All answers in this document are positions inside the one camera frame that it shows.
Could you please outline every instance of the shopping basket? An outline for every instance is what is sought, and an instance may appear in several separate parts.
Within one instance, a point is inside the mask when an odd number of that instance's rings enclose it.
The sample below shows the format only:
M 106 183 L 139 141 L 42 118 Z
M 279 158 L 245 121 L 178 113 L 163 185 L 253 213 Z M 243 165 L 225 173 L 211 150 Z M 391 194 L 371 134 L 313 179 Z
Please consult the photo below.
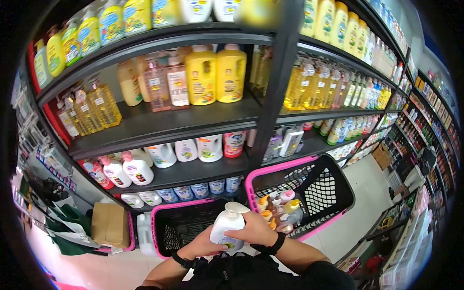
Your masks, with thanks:
M 339 219 L 354 206 L 354 194 L 335 160 L 328 154 L 309 156 L 252 171 L 245 180 L 250 208 L 273 191 L 293 189 L 302 197 L 303 219 L 287 235 L 303 241 Z
M 169 258 L 207 227 L 214 224 L 228 201 L 207 198 L 155 207 L 151 211 L 151 232 L 156 253 Z

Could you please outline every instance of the black plastic basket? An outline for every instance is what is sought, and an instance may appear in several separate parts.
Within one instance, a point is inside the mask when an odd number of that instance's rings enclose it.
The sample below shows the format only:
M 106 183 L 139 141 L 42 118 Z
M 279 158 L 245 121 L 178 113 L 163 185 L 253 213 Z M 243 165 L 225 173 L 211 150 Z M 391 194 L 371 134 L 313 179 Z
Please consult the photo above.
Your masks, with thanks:
M 250 208 L 259 212 L 256 199 L 273 191 L 293 189 L 302 197 L 303 219 L 289 238 L 305 240 L 327 227 L 355 203 L 348 180 L 328 154 L 309 156 L 252 171 L 245 180 Z

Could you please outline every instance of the hand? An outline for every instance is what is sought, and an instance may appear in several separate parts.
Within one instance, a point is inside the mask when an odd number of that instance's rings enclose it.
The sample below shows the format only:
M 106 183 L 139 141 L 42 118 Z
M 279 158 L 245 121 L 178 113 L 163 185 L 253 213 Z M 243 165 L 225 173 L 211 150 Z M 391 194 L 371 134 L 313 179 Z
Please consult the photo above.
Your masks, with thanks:
M 246 221 L 245 228 L 243 230 L 225 231 L 225 236 L 266 247 L 272 247 L 276 243 L 278 234 L 269 227 L 259 213 L 250 211 L 242 215 Z
M 213 225 L 202 231 L 193 241 L 182 249 L 177 251 L 177 254 L 182 259 L 193 260 L 195 257 L 212 256 L 219 252 L 227 250 L 228 247 L 223 244 L 214 244 L 210 241 L 209 235 Z

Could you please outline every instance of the floor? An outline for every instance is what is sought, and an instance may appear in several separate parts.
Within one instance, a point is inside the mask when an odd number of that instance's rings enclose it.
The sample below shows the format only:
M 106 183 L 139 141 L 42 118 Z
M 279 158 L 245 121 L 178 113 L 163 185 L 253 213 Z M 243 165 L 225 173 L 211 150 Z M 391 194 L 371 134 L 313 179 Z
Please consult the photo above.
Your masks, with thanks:
M 345 255 L 392 205 L 388 184 L 372 155 L 343 170 L 356 197 L 353 209 L 318 234 L 305 240 L 333 263 Z M 140 286 L 161 258 L 149 258 L 139 250 L 103 257 L 93 254 L 63 256 L 50 238 L 35 226 L 27 233 L 37 259 L 59 282 L 88 290 L 129 290 Z M 291 272 L 281 265 L 280 270 Z

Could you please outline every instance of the brown cardboard box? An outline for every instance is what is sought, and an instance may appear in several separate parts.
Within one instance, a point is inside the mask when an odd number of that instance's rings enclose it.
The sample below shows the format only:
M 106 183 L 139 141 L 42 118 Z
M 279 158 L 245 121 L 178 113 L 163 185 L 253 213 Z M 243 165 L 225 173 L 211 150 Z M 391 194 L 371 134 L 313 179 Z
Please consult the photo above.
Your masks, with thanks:
M 102 245 L 128 248 L 130 236 L 126 210 L 117 204 L 95 203 L 92 215 L 92 239 Z

